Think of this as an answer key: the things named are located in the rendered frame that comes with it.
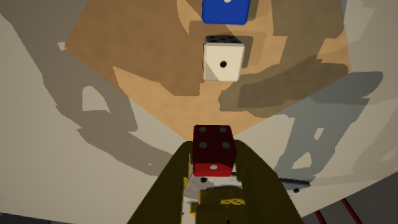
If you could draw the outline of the white die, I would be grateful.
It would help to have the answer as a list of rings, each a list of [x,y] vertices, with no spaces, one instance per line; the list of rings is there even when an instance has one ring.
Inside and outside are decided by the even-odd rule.
[[[245,45],[236,37],[203,39],[203,79],[205,81],[238,81]]]

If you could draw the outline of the tan flat mat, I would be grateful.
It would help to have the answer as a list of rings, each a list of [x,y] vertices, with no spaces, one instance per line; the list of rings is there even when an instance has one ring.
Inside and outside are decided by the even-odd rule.
[[[203,79],[203,39],[245,45],[238,81]],[[251,0],[247,23],[205,24],[202,0],[88,0],[64,48],[187,141],[233,136],[352,73],[339,0]]]

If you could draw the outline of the blue die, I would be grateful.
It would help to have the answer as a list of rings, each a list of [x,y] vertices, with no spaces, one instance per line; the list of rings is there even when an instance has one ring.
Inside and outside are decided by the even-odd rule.
[[[202,21],[205,24],[244,25],[251,0],[202,0]]]

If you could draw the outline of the red die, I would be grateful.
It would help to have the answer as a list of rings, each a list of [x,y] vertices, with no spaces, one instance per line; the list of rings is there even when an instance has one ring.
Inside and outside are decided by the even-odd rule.
[[[192,156],[195,177],[230,177],[237,157],[231,127],[195,125]]]

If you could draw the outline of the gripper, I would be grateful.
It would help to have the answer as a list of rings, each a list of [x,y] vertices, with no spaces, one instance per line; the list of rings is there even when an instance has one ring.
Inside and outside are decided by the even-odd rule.
[[[304,224],[277,173],[244,142],[234,142],[248,224]],[[193,141],[177,149],[127,224],[182,224],[192,152]]]

